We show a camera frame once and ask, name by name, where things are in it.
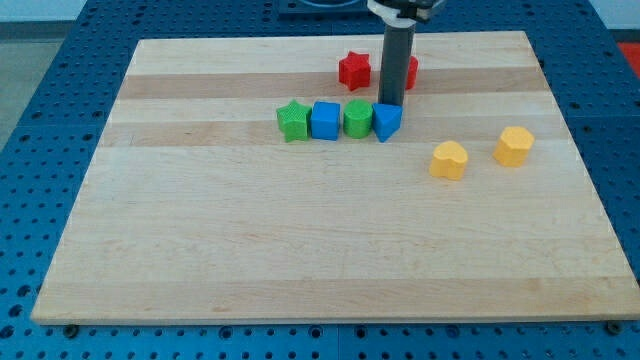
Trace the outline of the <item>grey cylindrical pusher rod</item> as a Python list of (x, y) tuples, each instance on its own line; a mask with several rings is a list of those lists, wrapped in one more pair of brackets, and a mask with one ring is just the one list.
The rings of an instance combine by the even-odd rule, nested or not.
[(381, 57), (378, 102), (402, 106), (409, 74), (415, 25), (385, 26)]

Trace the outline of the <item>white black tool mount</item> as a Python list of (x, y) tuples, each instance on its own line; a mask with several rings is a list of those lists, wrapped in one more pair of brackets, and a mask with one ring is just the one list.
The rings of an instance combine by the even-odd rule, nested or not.
[(391, 27), (427, 23), (445, 7), (445, 0), (368, 0), (367, 8)]

